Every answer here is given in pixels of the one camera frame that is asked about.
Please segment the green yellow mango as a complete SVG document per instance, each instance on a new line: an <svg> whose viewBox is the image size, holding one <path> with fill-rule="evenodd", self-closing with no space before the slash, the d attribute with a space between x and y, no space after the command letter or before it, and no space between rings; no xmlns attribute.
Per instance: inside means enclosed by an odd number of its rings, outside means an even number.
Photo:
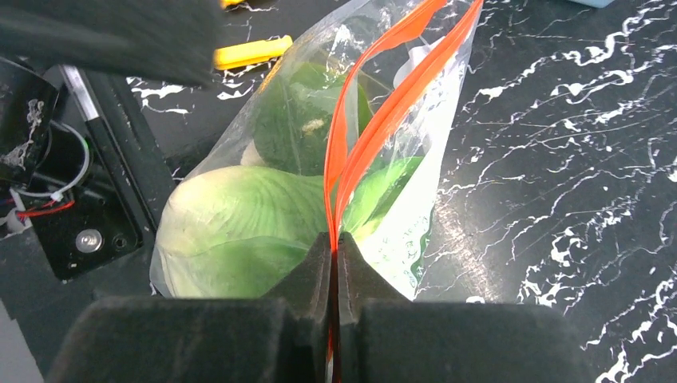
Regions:
<svg viewBox="0 0 677 383"><path fill-rule="evenodd" d="M315 63L275 73L254 119L253 141L263 162L281 171L321 176L335 105L346 75Z"/></svg>

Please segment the green lettuce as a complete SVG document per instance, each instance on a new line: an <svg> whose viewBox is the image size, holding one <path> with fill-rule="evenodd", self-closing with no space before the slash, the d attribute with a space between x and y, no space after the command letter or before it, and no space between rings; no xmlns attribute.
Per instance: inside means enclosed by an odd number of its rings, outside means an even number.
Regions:
<svg viewBox="0 0 677 383"><path fill-rule="evenodd" d="M414 296L419 250L395 255L412 235L399 195L418 156L376 160L342 215L364 259L399 293ZM258 298L306 257L327 230L323 178L262 166L218 168L182 182L161 217L150 278L174 298Z"/></svg>

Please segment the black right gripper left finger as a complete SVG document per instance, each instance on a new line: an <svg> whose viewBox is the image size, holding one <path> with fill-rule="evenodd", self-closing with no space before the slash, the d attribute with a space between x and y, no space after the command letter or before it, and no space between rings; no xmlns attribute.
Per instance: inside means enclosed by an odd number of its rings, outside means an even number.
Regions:
<svg viewBox="0 0 677 383"><path fill-rule="evenodd" d="M75 321L50 382L328 382L329 236L260 298L108 297Z"/></svg>

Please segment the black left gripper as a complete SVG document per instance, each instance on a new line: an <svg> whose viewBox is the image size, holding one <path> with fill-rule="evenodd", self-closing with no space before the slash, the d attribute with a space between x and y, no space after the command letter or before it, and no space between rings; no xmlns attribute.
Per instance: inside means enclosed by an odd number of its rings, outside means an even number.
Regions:
<svg viewBox="0 0 677 383"><path fill-rule="evenodd" d="M205 86L223 15L211 0L3 1L1 53Z"/></svg>

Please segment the clear zip bag orange zipper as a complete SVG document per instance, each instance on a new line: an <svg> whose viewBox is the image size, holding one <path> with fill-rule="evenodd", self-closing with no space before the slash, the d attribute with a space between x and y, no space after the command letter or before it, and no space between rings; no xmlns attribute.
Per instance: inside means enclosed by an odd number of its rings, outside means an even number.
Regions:
<svg viewBox="0 0 677 383"><path fill-rule="evenodd" d="M176 187L149 277L258 298L347 232L412 298L479 1L350 1L294 42Z"/></svg>

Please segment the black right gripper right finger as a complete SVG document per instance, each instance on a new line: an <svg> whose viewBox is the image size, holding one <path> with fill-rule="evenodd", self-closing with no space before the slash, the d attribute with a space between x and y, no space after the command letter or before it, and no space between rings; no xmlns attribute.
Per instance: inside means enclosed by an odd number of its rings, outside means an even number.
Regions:
<svg viewBox="0 0 677 383"><path fill-rule="evenodd" d="M411 302L351 235L334 256L337 382L591 382L576 329L545 306Z"/></svg>

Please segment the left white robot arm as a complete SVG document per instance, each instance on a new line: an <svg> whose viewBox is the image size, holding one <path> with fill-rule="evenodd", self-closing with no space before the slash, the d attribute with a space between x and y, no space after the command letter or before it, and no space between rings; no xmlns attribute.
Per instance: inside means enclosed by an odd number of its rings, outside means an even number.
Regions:
<svg viewBox="0 0 677 383"><path fill-rule="evenodd" d="M128 77L205 85L216 1L1 4L3 225L53 279L146 278L174 187Z"/></svg>

